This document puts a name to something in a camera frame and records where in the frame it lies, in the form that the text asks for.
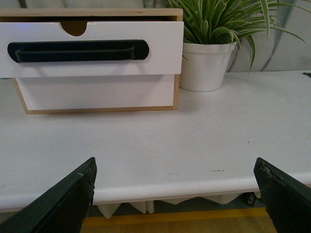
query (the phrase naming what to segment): black handle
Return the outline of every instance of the black handle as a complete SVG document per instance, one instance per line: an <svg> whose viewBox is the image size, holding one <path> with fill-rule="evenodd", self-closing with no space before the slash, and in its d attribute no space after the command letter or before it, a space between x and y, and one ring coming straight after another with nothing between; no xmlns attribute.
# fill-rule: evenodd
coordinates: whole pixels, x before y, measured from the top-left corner
<svg viewBox="0 0 311 233"><path fill-rule="evenodd" d="M144 40L12 42L10 57L17 63L144 60Z"/></svg>

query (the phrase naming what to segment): black object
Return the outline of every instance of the black object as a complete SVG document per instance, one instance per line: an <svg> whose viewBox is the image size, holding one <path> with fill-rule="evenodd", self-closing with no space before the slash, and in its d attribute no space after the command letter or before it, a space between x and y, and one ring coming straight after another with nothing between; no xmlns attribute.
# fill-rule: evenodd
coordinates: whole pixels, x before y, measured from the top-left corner
<svg viewBox="0 0 311 233"><path fill-rule="evenodd" d="M306 72L304 72L304 73L302 73L302 74L307 75L307 76L309 76L309 77L311 78L311 73L306 73Z"/></svg>
<svg viewBox="0 0 311 233"><path fill-rule="evenodd" d="M95 158L0 224L0 233L79 233L92 206Z"/></svg>
<svg viewBox="0 0 311 233"><path fill-rule="evenodd" d="M246 193L246 202L249 206L254 207L256 205L258 198L256 197L254 192Z"/></svg>
<svg viewBox="0 0 311 233"><path fill-rule="evenodd" d="M27 4L25 0L18 0L21 8L27 8Z"/></svg>
<svg viewBox="0 0 311 233"><path fill-rule="evenodd" d="M261 158L254 174L276 231L311 233L311 189Z"/></svg>
<svg viewBox="0 0 311 233"><path fill-rule="evenodd" d="M17 63L143 60L149 54L144 40L12 42L10 57Z"/></svg>

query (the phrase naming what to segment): white pot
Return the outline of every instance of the white pot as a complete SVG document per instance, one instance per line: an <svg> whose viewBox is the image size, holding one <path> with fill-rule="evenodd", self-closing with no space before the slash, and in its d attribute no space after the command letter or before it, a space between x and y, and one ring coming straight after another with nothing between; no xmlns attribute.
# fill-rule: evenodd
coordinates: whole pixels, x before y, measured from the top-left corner
<svg viewBox="0 0 311 233"><path fill-rule="evenodd" d="M213 91L221 87L235 45L184 43L179 86L190 91Z"/></svg>

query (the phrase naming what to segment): drawer unit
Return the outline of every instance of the drawer unit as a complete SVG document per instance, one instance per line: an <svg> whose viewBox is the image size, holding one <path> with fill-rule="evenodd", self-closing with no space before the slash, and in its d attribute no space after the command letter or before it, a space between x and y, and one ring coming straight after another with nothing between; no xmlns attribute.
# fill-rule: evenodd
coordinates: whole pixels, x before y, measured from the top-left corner
<svg viewBox="0 0 311 233"><path fill-rule="evenodd" d="M179 9L0 11L0 77L28 114L173 110Z"/></svg>

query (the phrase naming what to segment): white table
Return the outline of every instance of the white table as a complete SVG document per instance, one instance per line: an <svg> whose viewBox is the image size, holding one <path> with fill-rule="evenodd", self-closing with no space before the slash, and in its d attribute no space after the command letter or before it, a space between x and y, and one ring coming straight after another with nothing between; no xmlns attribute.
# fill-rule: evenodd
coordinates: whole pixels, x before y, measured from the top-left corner
<svg viewBox="0 0 311 233"><path fill-rule="evenodd" d="M177 111L26 115L0 80L0 210L20 209L89 157L95 204L256 191L257 157L311 185L311 78L228 73Z"/></svg>

